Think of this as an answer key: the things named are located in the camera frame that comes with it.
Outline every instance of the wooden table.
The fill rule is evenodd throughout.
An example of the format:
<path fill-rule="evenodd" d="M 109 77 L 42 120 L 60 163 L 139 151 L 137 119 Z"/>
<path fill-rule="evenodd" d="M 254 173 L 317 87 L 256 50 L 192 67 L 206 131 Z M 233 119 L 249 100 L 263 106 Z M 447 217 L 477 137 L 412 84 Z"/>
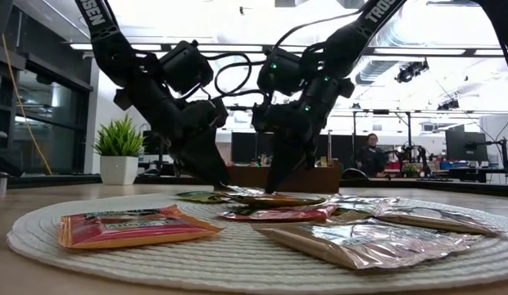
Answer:
<path fill-rule="evenodd" d="M 0 197 L 0 295 L 45 294 L 45 295 L 185 295 L 216 294 L 186 292 L 126 284 L 98 277 L 77 274 L 31 261 L 10 251 L 6 234 L 17 218 L 40 207 L 59 202 L 89 200 L 101 197 L 135 195 L 178 191 L 211 189 L 210 187 L 165 186 L 141 184 L 132 186 L 103 186 L 87 184 L 51 188 L 9 190 Z M 398 196 L 423 201 L 440 202 L 448 205 L 483 210 L 492 214 L 508 216 L 508 198 L 468 195 L 462 193 L 434 192 L 425 190 L 343 188 L 341 193 L 370 196 Z M 417 292 L 420 295 L 508 295 L 508 281 L 497 284 L 479 285 L 470 288 Z"/>

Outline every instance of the man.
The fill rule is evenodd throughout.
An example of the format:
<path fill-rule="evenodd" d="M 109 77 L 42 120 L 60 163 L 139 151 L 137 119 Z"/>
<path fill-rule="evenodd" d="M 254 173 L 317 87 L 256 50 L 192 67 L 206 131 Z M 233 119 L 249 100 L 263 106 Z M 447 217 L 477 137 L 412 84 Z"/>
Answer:
<path fill-rule="evenodd" d="M 367 177 L 377 177 L 385 170 L 385 156 L 380 148 L 376 147 L 378 136 L 367 135 L 367 145 L 356 154 L 358 169 L 367 174 Z"/>

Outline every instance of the yellow cable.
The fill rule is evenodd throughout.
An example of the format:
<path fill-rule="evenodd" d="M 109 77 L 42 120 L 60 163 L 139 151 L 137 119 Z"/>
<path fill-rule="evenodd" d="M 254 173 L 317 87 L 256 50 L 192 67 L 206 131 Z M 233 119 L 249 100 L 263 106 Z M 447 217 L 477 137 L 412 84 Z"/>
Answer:
<path fill-rule="evenodd" d="M 28 132 L 30 133 L 30 137 L 32 138 L 32 141 L 34 142 L 35 148 L 38 150 L 38 154 L 43 159 L 45 168 L 47 169 L 48 173 L 50 175 L 52 175 L 52 170 L 50 169 L 50 166 L 48 165 L 47 158 L 41 152 L 41 149 L 39 148 L 39 145 L 38 145 L 38 141 L 35 140 L 34 134 L 32 133 L 32 128 L 30 128 L 30 123 L 28 122 L 28 118 L 26 117 L 25 107 L 23 106 L 23 102 L 21 101 L 21 96 L 19 95 L 19 91 L 17 89 L 17 83 L 16 83 L 16 78 L 14 76 L 14 71 L 11 68 L 10 54 L 8 54 L 7 40 L 5 39 L 4 34 L 2 35 L 2 45 L 5 48 L 5 55 L 7 56 L 8 71 L 10 72 L 11 82 L 14 85 L 14 92 L 16 93 L 17 101 L 18 101 L 19 106 L 21 108 L 21 113 L 23 114 L 23 117 L 25 118 L 26 127 L 28 127 Z"/>

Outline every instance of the white round placemat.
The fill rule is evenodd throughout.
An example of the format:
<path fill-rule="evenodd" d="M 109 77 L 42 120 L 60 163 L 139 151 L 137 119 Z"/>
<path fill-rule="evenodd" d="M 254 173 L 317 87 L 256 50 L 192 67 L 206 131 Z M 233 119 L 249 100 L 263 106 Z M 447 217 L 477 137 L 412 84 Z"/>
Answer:
<path fill-rule="evenodd" d="M 56 241 L 60 216 L 167 207 L 213 225 L 221 233 L 192 242 L 73 252 Z M 402 200 L 451 209 L 508 231 L 508 218 L 436 203 Z M 65 202 L 21 217 L 8 234 L 10 248 L 43 263 L 132 283 L 171 288 L 255 294 L 354 294 L 451 288 L 508 279 L 508 238 L 481 242 L 473 251 L 407 270 L 351 271 L 273 243 L 246 223 L 221 220 L 230 205 L 173 200 L 165 194 Z"/>

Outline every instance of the potted plant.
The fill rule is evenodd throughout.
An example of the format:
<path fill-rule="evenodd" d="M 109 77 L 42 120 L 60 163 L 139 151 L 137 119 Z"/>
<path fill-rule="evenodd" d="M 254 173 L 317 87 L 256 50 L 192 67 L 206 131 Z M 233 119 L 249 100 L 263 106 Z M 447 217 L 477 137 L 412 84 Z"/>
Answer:
<path fill-rule="evenodd" d="M 416 177 L 418 176 L 418 166 L 414 163 L 406 163 L 401 169 L 401 172 L 406 177 Z"/>
<path fill-rule="evenodd" d="M 138 175 L 138 157 L 143 152 L 143 136 L 132 126 L 132 119 L 113 120 L 101 125 L 94 149 L 101 156 L 104 184 L 133 184 Z"/>

